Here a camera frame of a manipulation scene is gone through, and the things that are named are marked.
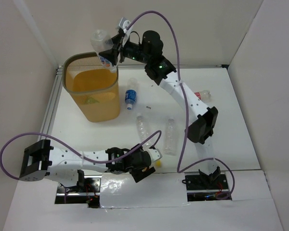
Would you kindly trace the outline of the white orange label bottle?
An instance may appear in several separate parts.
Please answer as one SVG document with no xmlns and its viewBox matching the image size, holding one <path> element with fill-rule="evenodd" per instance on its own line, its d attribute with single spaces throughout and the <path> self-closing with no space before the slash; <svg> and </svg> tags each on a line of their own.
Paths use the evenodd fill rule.
<svg viewBox="0 0 289 231">
<path fill-rule="evenodd" d="M 108 51 L 113 48 L 113 42 L 110 34 L 101 29 L 97 29 L 92 33 L 90 38 L 91 45 L 94 51 L 97 53 L 102 66 L 104 69 L 109 70 L 111 73 L 115 73 L 117 71 L 117 66 L 113 65 L 108 58 L 101 56 L 102 52 Z"/>
</svg>

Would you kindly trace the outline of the clear ribbed plastic bottle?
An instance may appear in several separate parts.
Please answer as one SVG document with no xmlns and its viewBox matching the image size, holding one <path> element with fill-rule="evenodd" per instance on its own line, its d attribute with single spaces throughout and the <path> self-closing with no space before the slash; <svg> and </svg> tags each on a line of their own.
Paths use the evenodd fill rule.
<svg viewBox="0 0 289 231">
<path fill-rule="evenodd" d="M 138 131 L 138 136 L 141 142 L 144 142 L 146 138 L 148 138 L 152 132 L 149 126 L 149 123 L 144 115 L 138 113 L 136 116 L 136 126 Z"/>
</svg>

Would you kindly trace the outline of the clear square plastic bottle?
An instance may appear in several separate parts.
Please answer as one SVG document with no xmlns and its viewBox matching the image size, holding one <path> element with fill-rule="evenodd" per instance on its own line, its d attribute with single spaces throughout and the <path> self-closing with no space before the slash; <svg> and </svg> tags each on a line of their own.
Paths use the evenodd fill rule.
<svg viewBox="0 0 289 231">
<path fill-rule="evenodd" d="M 177 153 L 177 126 L 174 118 L 169 118 L 166 123 L 164 137 L 164 153 L 176 156 Z"/>
</svg>

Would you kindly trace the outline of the red label plastic bottle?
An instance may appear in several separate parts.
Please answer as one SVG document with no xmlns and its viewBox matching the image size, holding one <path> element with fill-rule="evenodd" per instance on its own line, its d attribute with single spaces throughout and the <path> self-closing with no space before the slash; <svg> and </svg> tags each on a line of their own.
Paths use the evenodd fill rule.
<svg viewBox="0 0 289 231">
<path fill-rule="evenodd" d="M 209 101 L 211 99 L 211 94 L 209 90 L 198 91 L 194 94 L 202 101 Z"/>
</svg>

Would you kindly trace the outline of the yellow cap clear bottle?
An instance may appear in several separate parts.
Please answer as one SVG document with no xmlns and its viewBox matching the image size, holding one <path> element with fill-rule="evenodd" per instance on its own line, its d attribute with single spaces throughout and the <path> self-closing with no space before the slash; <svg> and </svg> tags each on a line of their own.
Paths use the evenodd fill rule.
<svg viewBox="0 0 289 231">
<path fill-rule="evenodd" d="M 157 161 L 155 162 L 155 166 L 156 166 L 156 167 L 161 167 L 161 161 L 160 161 L 160 160 L 157 160 Z"/>
</svg>

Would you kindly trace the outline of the green plastic bottle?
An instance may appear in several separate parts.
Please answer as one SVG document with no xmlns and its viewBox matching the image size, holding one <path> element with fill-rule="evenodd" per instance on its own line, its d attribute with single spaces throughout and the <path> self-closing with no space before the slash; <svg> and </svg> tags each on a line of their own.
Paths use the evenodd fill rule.
<svg viewBox="0 0 289 231">
<path fill-rule="evenodd" d="M 89 104 L 94 104 L 94 103 L 99 103 L 99 101 L 91 95 L 84 96 L 83 98 L 84 105 L 89 105 Z"/>
</svg>

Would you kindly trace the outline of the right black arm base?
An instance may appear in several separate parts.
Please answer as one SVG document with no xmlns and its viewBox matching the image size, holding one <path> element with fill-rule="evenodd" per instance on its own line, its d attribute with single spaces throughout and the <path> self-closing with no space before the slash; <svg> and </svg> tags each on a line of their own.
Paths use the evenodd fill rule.
<svg viewBox="0 0 289 231">
<path fill-rule="evenodd" d="M 220 173 L 213 180 L 204 173 L 188 173 L 185 174 L 182 184 L 186 187 L 188 202 L 231 200 L 224 173 Z"/>
</svg>

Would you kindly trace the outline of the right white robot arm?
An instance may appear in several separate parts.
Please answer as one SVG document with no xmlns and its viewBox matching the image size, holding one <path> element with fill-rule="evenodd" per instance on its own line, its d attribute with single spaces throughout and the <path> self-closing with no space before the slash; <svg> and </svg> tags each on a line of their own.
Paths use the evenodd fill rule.
<svg viewBox="0 0 289 231">
<path fill-rule="evenodd" d="M 184 139 L 193 142 L 197 152 L 209 161 L 206 171 L 199 171 L 201 185 L 206 189 L 216 185 L 221 171 L 208 151 L 207 139 L 213 135 L 218 110 L 203 103 L 182 81 L 179 69 L 163 56 L 160 35 L 149 30 L 144 32 L 141 42 L 133 43 L 122 29 L 114 37 L 97 30 L 91 37 L 91 44 L 102 66 L 111 72 L 116 72 L 118 63 L 125 58 L 145 64 L 148 77 L 185 110 Z"/>
</svg>

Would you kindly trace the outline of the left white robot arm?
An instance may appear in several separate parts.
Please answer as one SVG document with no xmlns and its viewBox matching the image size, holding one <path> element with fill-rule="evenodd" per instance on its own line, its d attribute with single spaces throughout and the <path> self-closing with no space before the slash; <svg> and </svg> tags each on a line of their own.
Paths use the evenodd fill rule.
<svg viewBox="0 0 289 231">
<path fill-rule="evenodd" d="M 152 164 L 162 158 L 154 147 L 139 147 L 128 156 L 128 149 L 110 148 L 95 152 L 81 152 L 77 156 L 67 149 L 51 146 L 50 140 L 40 140 L 25 148 L 19 179 L 39 181 L 47 178 L 80 192 L 85 188 L 84 171 L 98 173 L 130 173 L 139 182 L 155 172 Z"/>
</svg>

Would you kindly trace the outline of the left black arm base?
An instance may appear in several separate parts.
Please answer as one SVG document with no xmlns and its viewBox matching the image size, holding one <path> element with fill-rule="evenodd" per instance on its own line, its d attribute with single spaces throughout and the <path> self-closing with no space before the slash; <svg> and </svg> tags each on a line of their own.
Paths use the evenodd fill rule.
<svg viewBox="0 0 289 231">
<path fill-rule="evenodd" d="M 86 204 L 88 208 L 100 208 L 100 189 L 102 174 L 86 175 L 84 171 L 77 171 L 75 186 L 65 188 L 58 184 L 54 203 Z"/>
</svg>

